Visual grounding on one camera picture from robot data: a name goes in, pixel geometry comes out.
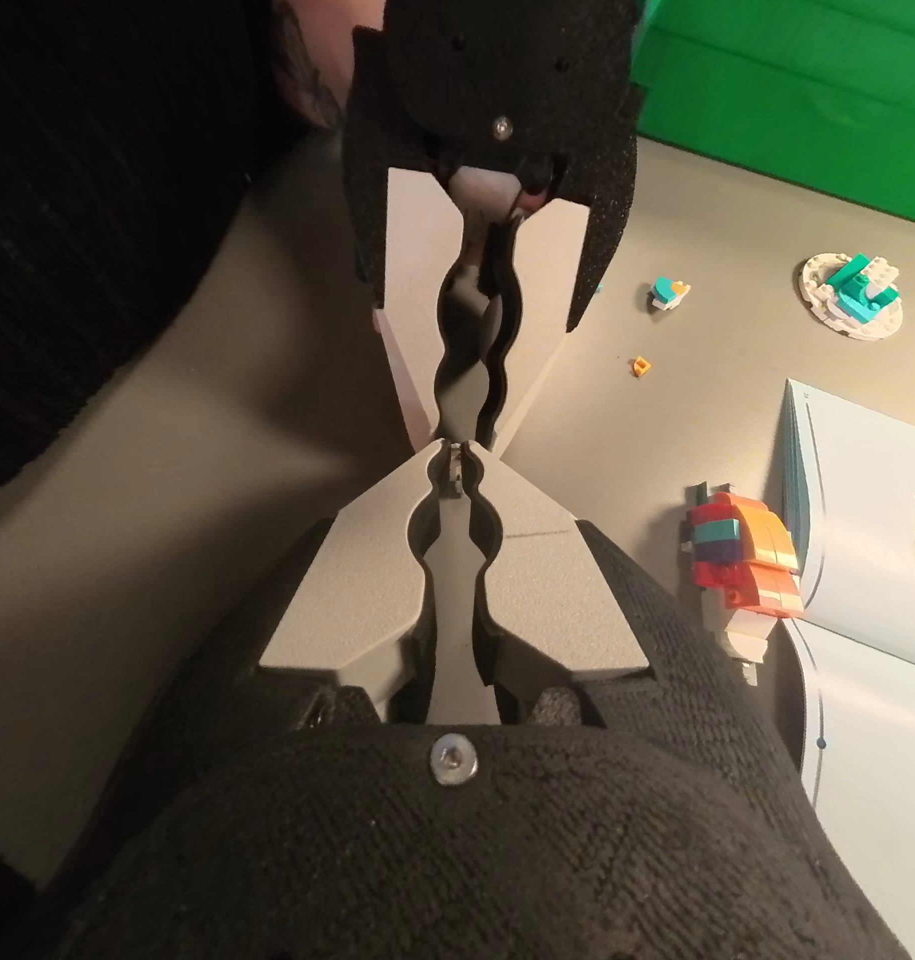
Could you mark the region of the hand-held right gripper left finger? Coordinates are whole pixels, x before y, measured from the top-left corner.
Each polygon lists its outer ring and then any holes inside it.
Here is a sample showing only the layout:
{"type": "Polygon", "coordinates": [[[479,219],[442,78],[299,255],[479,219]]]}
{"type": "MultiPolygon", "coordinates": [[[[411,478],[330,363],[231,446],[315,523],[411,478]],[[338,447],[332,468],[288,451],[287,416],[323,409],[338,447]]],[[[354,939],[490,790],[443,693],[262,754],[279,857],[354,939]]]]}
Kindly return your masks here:
{"type": "Polygon", "coordinates": [[[259,658],[363,689],[392,723],[424,723],[436,678],[437,615],[425,561],[440,536],[448,444],[434,440],[346,505],[259,658]]]}

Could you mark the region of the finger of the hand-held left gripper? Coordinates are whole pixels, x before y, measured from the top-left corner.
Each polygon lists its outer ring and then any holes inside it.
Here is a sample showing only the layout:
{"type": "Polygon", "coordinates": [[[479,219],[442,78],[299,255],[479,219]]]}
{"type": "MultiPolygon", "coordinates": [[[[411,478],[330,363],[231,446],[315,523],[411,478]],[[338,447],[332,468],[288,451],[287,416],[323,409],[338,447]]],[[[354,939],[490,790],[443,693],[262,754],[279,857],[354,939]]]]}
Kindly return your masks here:
{"type": "Polygon", "coordinates": [[[458,169],[390,169],[383,302],[374,319],[415,452],[439,436],[440,388],[484,358],[488,298],[477,291],[480,256],[496,221],[496,175],[458,169]]]}
{"type": "Polygon", "coordinates": [[[508,225],[498,255],[500,323],[475,434],[493,454],[506,452],[560,356],[588,217],[587,206],[556,198],[508,225]]]}

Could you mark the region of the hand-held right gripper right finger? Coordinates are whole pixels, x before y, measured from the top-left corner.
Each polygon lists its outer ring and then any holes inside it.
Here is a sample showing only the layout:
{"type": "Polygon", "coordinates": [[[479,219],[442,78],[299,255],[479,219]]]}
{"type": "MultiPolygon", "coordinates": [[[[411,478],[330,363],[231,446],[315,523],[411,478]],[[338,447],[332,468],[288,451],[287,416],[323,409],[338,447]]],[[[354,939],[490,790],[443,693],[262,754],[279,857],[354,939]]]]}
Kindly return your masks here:
{"type": "Polygon", "coordinates": [[[475,577],[475,666],[499,721],[545,690],[645,676],[650,663],[578,520],[475,441],[461,446],[475,577]]]}

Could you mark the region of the orange lego fish model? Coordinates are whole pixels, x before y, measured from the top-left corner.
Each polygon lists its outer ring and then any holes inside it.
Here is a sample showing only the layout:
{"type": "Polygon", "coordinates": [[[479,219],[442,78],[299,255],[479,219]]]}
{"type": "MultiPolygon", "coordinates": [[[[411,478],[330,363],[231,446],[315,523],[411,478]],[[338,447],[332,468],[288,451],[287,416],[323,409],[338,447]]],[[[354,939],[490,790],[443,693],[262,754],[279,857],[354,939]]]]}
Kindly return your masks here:
{"type": "Polygon", "coordinates": [[[700,483],[680,548],[690,558],[705,630],[756,688],[776,625],[804,615],[799,557],[788,529],[765,502],[739,495],[730,484],[700,483]]]}

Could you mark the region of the round white lego plate build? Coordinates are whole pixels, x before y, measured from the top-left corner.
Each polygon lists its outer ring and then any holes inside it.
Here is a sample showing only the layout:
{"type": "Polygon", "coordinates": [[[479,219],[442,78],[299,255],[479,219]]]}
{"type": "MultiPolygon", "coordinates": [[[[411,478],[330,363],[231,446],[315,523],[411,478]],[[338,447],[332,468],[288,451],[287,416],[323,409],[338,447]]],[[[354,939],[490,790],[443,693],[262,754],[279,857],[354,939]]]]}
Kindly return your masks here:
{"type": "Polygon", "coordinates": [[[798,290],[811,314],[836,333],[861,342],[887,339],[904,323],[899,270],[863,253],[820,253],[804,262],[798,290]]]}

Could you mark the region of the person's left hand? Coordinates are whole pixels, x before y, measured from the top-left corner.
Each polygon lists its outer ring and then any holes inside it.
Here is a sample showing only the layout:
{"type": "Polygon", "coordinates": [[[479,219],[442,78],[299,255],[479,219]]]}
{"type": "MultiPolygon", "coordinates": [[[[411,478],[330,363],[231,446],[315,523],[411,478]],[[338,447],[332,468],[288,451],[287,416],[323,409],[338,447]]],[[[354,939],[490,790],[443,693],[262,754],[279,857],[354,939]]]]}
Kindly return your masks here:
{"type": "Polygon", "coordinates": [[[283,101],[311,126],[336,131],[345,123],[353,73],[353,4],[273,1],[269,52],[283,101]]]}

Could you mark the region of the green plastic bin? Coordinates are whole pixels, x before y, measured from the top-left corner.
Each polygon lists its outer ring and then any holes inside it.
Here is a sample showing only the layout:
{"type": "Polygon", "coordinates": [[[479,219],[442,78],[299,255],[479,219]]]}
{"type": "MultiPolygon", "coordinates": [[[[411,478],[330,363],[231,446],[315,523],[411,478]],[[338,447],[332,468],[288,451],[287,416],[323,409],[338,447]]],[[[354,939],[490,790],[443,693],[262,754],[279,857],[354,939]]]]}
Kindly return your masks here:
{"type": "Polygon", "coordinates": [[[915,1],[646,2],[639,130],[915,222],[915,1]]]}

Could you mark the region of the open instruction booklet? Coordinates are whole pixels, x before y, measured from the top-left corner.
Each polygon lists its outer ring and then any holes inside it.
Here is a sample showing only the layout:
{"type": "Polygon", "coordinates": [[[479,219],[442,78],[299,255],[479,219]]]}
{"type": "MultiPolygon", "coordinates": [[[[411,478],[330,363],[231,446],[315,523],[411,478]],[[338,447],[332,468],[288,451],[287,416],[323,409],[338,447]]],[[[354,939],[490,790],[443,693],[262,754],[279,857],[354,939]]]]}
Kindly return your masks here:
{"type": "Polygon", "coordinates": [[[787,381],[784,517],[804,612],[800,776],[915,958],[915,426],[787,381]]]}

